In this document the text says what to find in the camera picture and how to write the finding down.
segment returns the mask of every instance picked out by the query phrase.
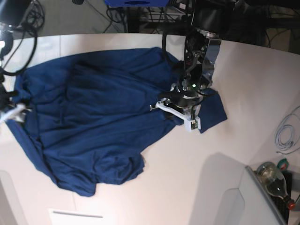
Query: wire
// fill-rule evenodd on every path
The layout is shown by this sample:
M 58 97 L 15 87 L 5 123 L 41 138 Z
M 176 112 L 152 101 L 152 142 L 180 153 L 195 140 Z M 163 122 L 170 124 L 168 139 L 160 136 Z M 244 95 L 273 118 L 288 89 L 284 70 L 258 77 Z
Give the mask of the wire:
M 164 22 L 166 23 L 166 22 L 169 22 L 169 20 L 168 20 L 168 17 L 167 17 L 167 11 L 168 11 L 168 7 L 166 7 L 165 9 L 164 9 Z
M 22 35 L 22 38 L 21 38 L 21 41 L 19 43 L 19 45 L 16 47 L 16 49 L 14 50 L 14 52 L 10 55 L 9 59 L 6 61 L 5 65 L 3 66 L 3 69 L 6 68 L 6 66 L 9 64 L 10 60 L 12 59 L 12 57 L 14 56 L 14 54 L 18 51 L 18 49 L 20 48 L 23 40 L 24 40 L 24 37 L 25 37 L 25 34 L 26 34 L 26 31 L 23 32 L 23 35 Z
M 158 30 L 158 33 L 157 32 L 155 32 L 155 33 L 153 33 L 153 34 L 161 34 L 160 32 L 162 32 L 163 30 Z
M 294 126 L 287 124 L 287 121 L 291 117 L 295 117 L 297 121 L 300 123 L 300 117 L 295 114 L 295 112 L 300 108 L 300 106 L 296 107 L 290 114 L 288 114 L 279 124 L 277 131 L 275 133 L 275 145 L 278 148 L 279 151 L 276 153 L 281 154 L 281 155 L 289 155 L 292 154 L 300 149 L 298 147 L 297 149 L 286 153 L 289 151 L 291 148 L 293 148 L 300 140 L 300 136 L 295 140 L 295 128 Z M 283 134 L 284 131 L 288 130 L 290 132 L 290 136 L 286 142 L 281 141 L 281 135 Z
M 290 29 L 286 29 L 286 30 L 283 30 L 283 31 L 281 31 L 281 32 L 278 32 L 276 35 L 274 35 L 274 36 L 271 38 L 270 43 L 271 43 L 271 42 L 274 40 L 274 38 L 276 38 L 278 35 L 280 35 L 280 34 L 286 32 L 286 31 L 288 31 L 288 30 L 290 30 Z
M 295 9 L 291 8 L 291 10 L 294 11 L 297 15 L 300 16 L 300 14 Z
M 154 23 L 151 8 L 150 8 L 150 7 L 147 7 L 147 9 L 148 9 L 148 11 L 149 11 L 149 14 L 150 14 L 150 18 L 151 18 L 152 23 Z M 156 31 L 157 33 L 159 33 L 157 27 L 156 27 L 151 33 L 153 34 L 154 31 Z
M 211 96 L 214 96 L 214 95 L 216 95 L 218 92 L 217 91 L 215 91 L 214 93 L 212 93 L 212 94 L 203 94 L 202 92 L 200 92 L 200 91 L 198 91 L 198 90 L 196 90 L 196 88 L 193 88 L 194 89 L 194 91 L 195 92 L 197 92 L 199 95 L 202 95 L 203 97 L 211 97 Z
M 39 0 L 33 1 L 32 9 L 29 11 L 25 18 L 25 22 L 39 31 L 45 24 L 45 11 Z
M 294 32 L 294 30 L 291 30 L 291 32 L 292 32 L 292 36 L 293 36 L 294 40 L 298 41 L 300 39 L 300 36 L 297 37 L 296 34 L 295 34 L 295 32 Z
M 164 12 L 164 8 L 159 8 L 160 9 L 160 15 L 159 15 L 159 19 L 158 19 L 158 22 L 157 22 L 157 26 L 156 28 L 152 31 L 152 34 L 159 34 L 159 30 L 158 30 L 158 26 L 159 26 L 159 23 L 161 21 L 161 18 L 163 16 L 163 12 Z
M 117 17 L 117 15 L 119 15 L 120 16 L 119 20 L 115 20 L 113 18 L 112 11 L 116 11 L 117 12 L 115 14 L 115 16 Z M 124 11 L 124 9 L 122 7 L 110 8 L 109 5 L 107 5 L 106 15 L 110 19 L 110 23 L 107 26 L 107 28 L 103 31 L 103 33 L 107 32 L 107 30 L 111 27 L 111 25 L 113 24 L 113 22 L 115 22 L 115 23 L 122 23 L 123 27 L 124 27 L 124 33 L 128 32 L 127 25 L 126 25 L 126 22 L 125 22 L 125 11 Z
M 267 31 L 265 30 L 265 32 L 266 32 L 266 36 L 267 36 L 267 39 L 268 39 L 268 41 L 269 41 L 269 48 L 271 48 L 271 40 L 270 40 L 270 37 L 269 37 L 269 35 L 268 35 L 268 33 L 267 33 Z
M 27 62 L 25 63 L 25 65 L 17 70 L 16 72 L 8 72 L 6 71 L 4 68 L 0 68 L 0 73 L 4 74 L 4 75 L 7 75 L 7 76 L 16 76 L 16 75 L 19 75 L 21 73 L 23 73 L 27 66 L 30 64 L 33 56 L 34 56 L 34 53 L 37 49 L 37 45 L 38 45 L 38 32 L 37 30 L 29 23 L 22 23 L 22 28 L 15 28 L 14 31 L 22 31 L 22 32 L 27 32 L 29 34 L 33 34 L 33 37 L 34 37 L 34 44 L 33 44 L 33 48 L 32 48 L 32 51 L 31 51 L 31 54 L 27 60 Z
M 176 21 L 173 17 L 171 17 L 169 14 L 166 14 L 168 17 L 170 17 L 170 19 L 169 20 L 171 20 L 171 21 Z
M 106 19 L 109 23 L 111 22 L 103 13 L 101 13 L 98 9 L 96 9 L 88 0 L 86 0 L 88 3 L 89 7 L 92 8 L 94 11 L 96 11 L 100 16 L 102 16 L 104 19 Z M 111 24 L 115 28 L 115 30 L 120 33 L 120 29 L 115 26 L 114 24 Z
M 293 15 L 293 14 L 286 14 L 286 13 L 271 13 L 270 15 L 288 15 L 288 16 L 300 16 L 300 15 Z
M 286 32 L 286 31 L 288 31 L 288 30 L 290 30 L 290 29 L 283 30 L 283 31 L 281 31 L 281 32 L 278 32 L 276 35 L 274 35 L 271 39 L 269 39 L 269 44 L 268 44 L 266 47 L 271 48 L 271 43 L 272 43 L 272 41 L 274 40 L 274 38 L 276 38 L 278 35 L 280 35 L 280 34 Z

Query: white panel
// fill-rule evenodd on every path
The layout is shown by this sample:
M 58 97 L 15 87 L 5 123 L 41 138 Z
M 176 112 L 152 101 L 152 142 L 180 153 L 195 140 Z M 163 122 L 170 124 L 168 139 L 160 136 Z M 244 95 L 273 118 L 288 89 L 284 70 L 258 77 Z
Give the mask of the white panel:
M 239 225 L 245 210 L 245 200 L 238 188 L 224 192 L 214 225 Z
M 11 210 L 11 215 L 10 213 L 6 213 L 10 217 L 13 217 L 11 220 L 15 221 L 17 225 L 28 225 L 13 181 L 5 171 L 0 171 L 0 195 L 6 199 L 6 201 L 1 201 L 0 205 L 4 206 L 7 210 Z
M 0 224 L 18 225 L 0 181 Z
M 167 50 L 183 59 L 185 37 L 169 35 Z M 162 46 L 162 35 L 157 34 L 87 34 L 61 36 L 61 56 L 104 50 L 153 48 Z
M 52 225 L 105 225 L 104 219 L 100 216 L 59 210 L 51 210 L 49 213 Z

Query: bottle cap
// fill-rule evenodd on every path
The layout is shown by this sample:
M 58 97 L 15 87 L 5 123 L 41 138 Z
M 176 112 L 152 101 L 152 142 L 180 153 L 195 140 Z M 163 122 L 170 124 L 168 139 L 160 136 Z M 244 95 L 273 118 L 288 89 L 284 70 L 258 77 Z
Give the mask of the bottle cap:
M 287 161 L 286 158 L 284 159 L 281 159 L 277 165 L 277 168 L 280 170 L 280 171 L 286 171 L 287 168 L 289 167 L 289 162 Z
M 286 205 L 289 210 L 293 210 L 296 207 L 296 203 L 292 200 Z

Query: white table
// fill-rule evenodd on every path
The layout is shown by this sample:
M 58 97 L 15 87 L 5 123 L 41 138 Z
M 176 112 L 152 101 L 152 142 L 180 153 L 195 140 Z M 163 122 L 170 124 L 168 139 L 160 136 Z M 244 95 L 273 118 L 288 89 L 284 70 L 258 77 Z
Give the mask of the white table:
M 183 37 L 169 37 L 167 50 L 182 59 L 183 43 Z M 8 70 L 22 66 L 31 44 L 24 41 Z M 76 53 L 155 46 L 161 46 L 160 35 L 43 37 L 31 65 Z M 5 125 L 0 179 L 7 189 L 14 186 L 22 207 L 15 211 L 29 225 L 50 225 L 48 208 L 101 215 L 105 225 L 212 225 L 223 191 L 238 185 L 237 167 L 280 158 L 273 135 L 283 116 L 300 105 L 299 71 L 299 55 L 223 41 L 213 87 L 228 120 L 202 135 L 176 127 L 142 153 L 146 167 L 137 179 L 121 186 L 99 184 L 92 198 L 58 189 L 35 170 Z M 299 164 L 299 154 L 288 157 L 292 165 Z M 290 224 L 296 216 L 291 214 Z

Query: floor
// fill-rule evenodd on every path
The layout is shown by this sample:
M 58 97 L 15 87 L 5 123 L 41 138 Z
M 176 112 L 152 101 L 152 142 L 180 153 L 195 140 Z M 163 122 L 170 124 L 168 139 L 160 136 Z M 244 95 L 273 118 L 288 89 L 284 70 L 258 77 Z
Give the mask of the floor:
M 40 0 L 45 7 L 45 26 L 40 36 L 66 34 L 98 34 L 103 33 L 109 21 L 100 16 L 85 2 L 75 5 L 72 0 Z M 106 5 L 103 0 L 89 0 L 89 2 L 105 15 Z M 107 33 L 116 33 L 110 27 Z
M 83 5 L 75 5 L 72 0 L 40 0 L 45 7 L 46 23 L 39 32 L 39 36 L 66 35 L 66 34 L 97 34 L 103 33 L 109 25 L 109 21 L 92 9 L 87 0 Z M 88 0 L 100 13 L 106 16 L 106 5 L 104 0 Z M 293 14 L 294 12 L 286 8 L 272 8 L 272 12 Z M 117 29 L 123 30 L 120 24 L 116 24 Z M 282 30 L 269 29 L 267 31 L 270 39 Z M 117 33 L 111 26 L 107 33 Z M 281 51 L 300 54 L 300 30 L 294 30 L 294 35 L 286 31 L 277 35 L 271 43 L 271 48 Z

